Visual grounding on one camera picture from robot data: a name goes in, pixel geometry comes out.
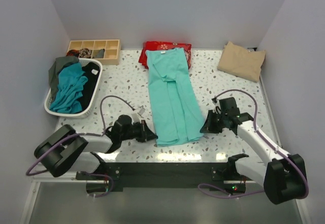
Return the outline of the mint green t shirt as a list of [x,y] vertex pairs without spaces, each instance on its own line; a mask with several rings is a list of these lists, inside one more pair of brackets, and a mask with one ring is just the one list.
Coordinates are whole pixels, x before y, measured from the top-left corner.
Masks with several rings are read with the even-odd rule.
[[148,92],[158,146],[199,140],[205,119],[197,102],[184,49],[146,51]]

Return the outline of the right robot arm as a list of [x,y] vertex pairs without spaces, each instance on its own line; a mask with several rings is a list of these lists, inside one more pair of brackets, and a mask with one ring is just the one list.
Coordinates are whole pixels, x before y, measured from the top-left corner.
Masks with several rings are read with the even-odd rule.
[[209,110],[201,132],[218,134],[228,129],[261,159],[260,163],[254,162],[245,153],[230,156],[223,169],[211,171],[212,176],[222,180],[247,177],[263,188],[273,204],[307,197],[309,188],[303,158],[274,143],[257,126],[255,115],[240,112],[234,97],[212,101],[215,108]]

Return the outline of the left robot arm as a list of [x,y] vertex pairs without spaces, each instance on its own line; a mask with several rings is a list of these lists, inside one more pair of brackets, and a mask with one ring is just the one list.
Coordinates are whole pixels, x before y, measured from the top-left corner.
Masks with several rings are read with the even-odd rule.
[[121,115],[102,135],[77,133],[69,124],[63,125],[34,151],[37,161],[27,170],[27,176],[49,172],[60,177],[66,172],[86,172],[93,179],[101,179],[108,171],[98,153],[112,153],[126,140],[140,143],[156,140],[145,120],[138,115]]

